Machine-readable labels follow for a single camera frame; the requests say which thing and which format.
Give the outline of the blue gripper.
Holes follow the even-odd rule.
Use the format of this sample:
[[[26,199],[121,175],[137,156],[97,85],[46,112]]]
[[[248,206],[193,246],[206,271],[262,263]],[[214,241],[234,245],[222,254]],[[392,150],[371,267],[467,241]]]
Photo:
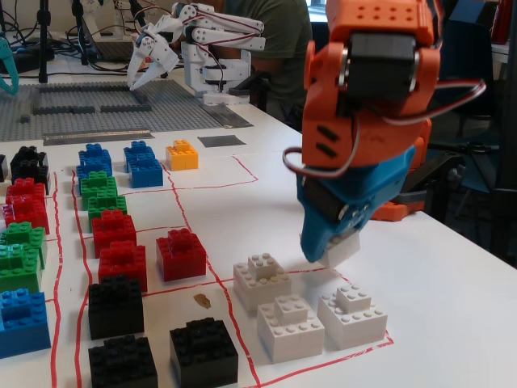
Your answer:
[[[337,179],[296,176],[297,198],[305,211],[301,249],[316,263],[340,244],[343,235],[362,230],[375,211],[401,191],[415,155],[401,155],[370,167],[355,167]],[[329,237],[328,241],[317,237]]]

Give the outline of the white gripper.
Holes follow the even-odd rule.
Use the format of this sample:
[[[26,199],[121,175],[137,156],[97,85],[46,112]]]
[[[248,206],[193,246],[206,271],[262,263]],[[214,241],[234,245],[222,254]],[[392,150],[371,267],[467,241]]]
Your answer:
[[[133,54],[128,66],[128,87],[132,90],[147,82],[168,75],[178,64],[178,55],[170,48],[162,32],[172,34],[173,41],[180,37],[180,21],[174,18],[160,18],[156,24],[145,25],[133,45]],[[141,63],[150,57],[153,64],[136,80]]]

